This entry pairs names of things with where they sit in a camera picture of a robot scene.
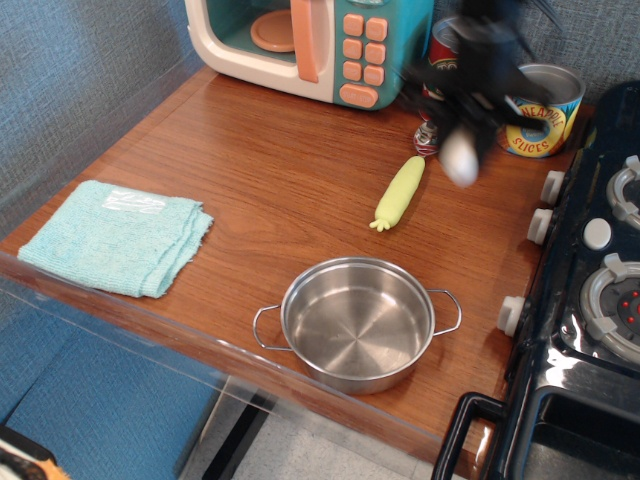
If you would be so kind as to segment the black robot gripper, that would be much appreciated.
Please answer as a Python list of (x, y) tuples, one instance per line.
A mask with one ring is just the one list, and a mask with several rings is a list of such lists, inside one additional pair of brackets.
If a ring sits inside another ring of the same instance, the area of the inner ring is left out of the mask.
[(401, 73), (399, 104), (424, 113), (438, 128), (440, 143), (461, 143), (464, 126), (474, 132), (477, 162), (482, 166), (504, 125), (539, 129), (541, 121), (523, 117), (511, 103), (524, 97), (547, 105), (550, 92), (528, 79), (514, 60), (519, 35), (512, 29), (458, 29), (458, 67), (442, 87), (443, 100), (426, 99), (422, 81), (427, 63), (414, 63)]

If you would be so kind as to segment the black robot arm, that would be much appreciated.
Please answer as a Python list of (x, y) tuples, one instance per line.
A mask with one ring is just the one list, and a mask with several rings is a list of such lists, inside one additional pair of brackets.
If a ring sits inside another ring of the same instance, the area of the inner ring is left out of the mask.
[(515, 51), (530, 48), (519, 26), (520, 1), (463, 1), (454, 28), (457, 66), (439, 70), (414, 63), (401, 78), (403, 103), (431, 117), (438, 129), (439, 160), (457, 182), (478, 174), (504, 125), (539, 129), (542, 122), (516, 111), (512, 97), (542, 105), (551, 92), (518, 68)]

